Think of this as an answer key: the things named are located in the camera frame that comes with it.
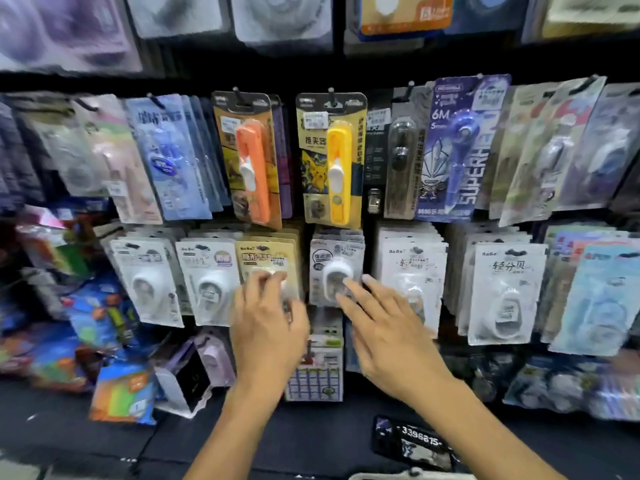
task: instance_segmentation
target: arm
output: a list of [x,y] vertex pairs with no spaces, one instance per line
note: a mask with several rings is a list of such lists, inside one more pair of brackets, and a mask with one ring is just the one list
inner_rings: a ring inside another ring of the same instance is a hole
[[405,298],[371,276],[364,282],[371,293],[345,281],[360,306],[337,298],[353,323],[353,345],[368,379],[418,412],[478,479],[566,480],[453,377]]
[[244,480],[249,475],[264,427],[307,348],[304,304],[291,302],[291,323],[282,311],[280,284],[286,277],[256,272],[236,290],[231,324],[236,384],[184,480]]

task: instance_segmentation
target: light blue packaging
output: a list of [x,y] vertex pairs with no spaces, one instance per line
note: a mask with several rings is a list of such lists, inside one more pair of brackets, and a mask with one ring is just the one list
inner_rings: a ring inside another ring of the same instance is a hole
[[227,193],[225,181],[222,179],[222,172],[220,170],[220,165],[218,165],[216,149],[213,145],[211,132],[209,131],[207,122],[204,117],[202,104],[200,103],[200,99],[196,96],[192,96],[189,99],[191,100],[193,117],[196,121],[200,137],[202,138],[202,144],[205,150],[205,159],[207,161],[207,165],[211,168],[211,173],[213,176],[213,186],[216,189],[216,193],[220,199],[220,203],[222,204],[222,206],[228,207],[229,205],[231,205],[231,198]]
[[510,83],[508,74],[436,80],[416,220],[471,218]]
[[220,204],[220,198],[213,185],[213,174],[211,167],[207,165],[207,153],[198,131],[198,126],[193,115],[193,108],[191,107],[191,101],[188,96],[182,96],[182,105],[184,106],[184,116],[187,120],[187,128],[189,129],[189,138],[191,139],[191,145],[196,155],[198,162],[198,169],[200,170],[200,176],[202,177],[202,184],[204,185],[204,193],[209,201],[209,209],[212,212],[222,212],[222,204]]
[[167,221],[211,219],[198,162],[189,138],[182,98],[127,99],[136,139]]
[[640,250],[590,244],[584,249],[560,332],[549,350],[613,356],[628,337],[640,310]]

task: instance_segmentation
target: price label with numbers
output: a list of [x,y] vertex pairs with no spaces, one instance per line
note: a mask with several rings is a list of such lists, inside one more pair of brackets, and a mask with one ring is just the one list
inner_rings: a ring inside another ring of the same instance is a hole
[[329,113],[326,111],[306,112],[303,122],[306,130],[325,130],[329,128]]

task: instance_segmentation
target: right hand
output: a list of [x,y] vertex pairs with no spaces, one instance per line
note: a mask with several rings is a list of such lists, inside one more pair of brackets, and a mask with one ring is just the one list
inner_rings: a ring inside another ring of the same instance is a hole
[[344,281],[360,306],[336,296],[353,323],[360,368],[382,391],[415,409],[425,391],[436,391],[453,375],[431,339],[433,331],[420,322],[408,300],[368,274],[362,280],[371,293],[354,280]]

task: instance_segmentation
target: yellow packaging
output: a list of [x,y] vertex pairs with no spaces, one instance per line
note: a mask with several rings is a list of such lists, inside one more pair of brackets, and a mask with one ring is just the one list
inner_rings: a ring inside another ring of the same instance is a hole
[[360,229],[367,98],[299,94],[296,113],[306,222]]

